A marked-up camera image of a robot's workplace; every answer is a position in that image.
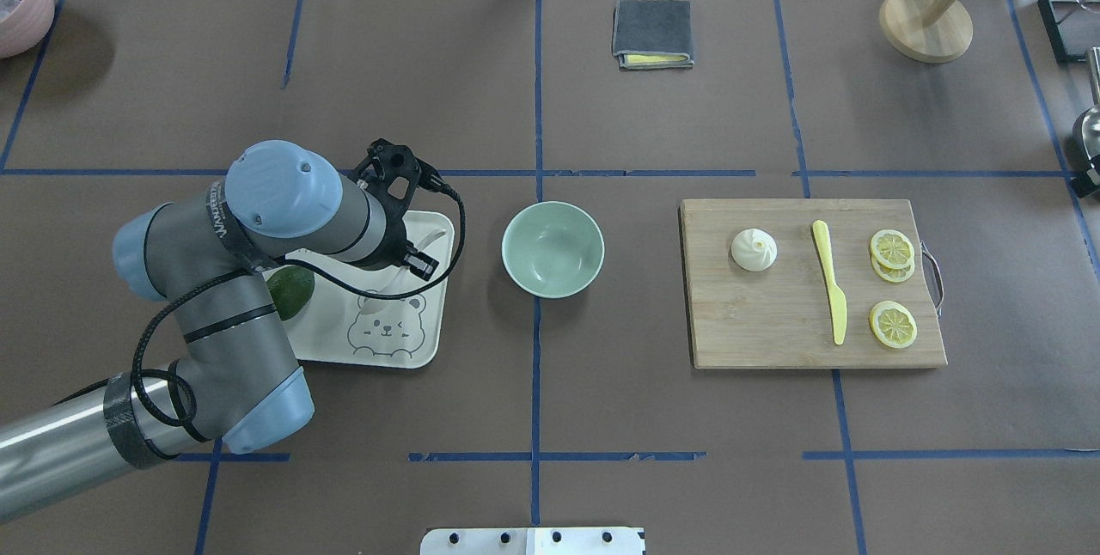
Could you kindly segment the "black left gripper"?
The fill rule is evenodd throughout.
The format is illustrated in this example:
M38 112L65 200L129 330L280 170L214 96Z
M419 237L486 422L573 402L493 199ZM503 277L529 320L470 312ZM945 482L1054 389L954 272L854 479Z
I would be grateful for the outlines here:
M369 271L413 266L413 274L430 280L439 260L415 248L407 238L404 215L417 188L449 198L455 197L455 188L431 164L416 158L407 145L382 137L370 144L369 155L358 164L355 182L369 199L369 223L358 245L346 249L349 264Z

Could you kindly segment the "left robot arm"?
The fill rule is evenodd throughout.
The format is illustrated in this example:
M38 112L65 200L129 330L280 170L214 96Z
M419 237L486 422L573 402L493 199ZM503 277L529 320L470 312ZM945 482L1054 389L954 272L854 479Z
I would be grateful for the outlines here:
M292 265L349 293L352 284L292 257L308 249L377 271L446 278L407 238L418 190L460 200L406 145L380 138L352 178L285 140L244 149L204 195L166 203L116 234L118 276L161 311L127 371L3 428L3 521L220 439L248 454L314 417L302 366L264 279Z

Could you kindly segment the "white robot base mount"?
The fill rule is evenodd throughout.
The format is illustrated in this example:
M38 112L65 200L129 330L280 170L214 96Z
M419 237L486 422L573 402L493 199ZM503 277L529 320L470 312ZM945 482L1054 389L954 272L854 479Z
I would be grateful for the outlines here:
M420 554L645 554L644 528L435 528Z

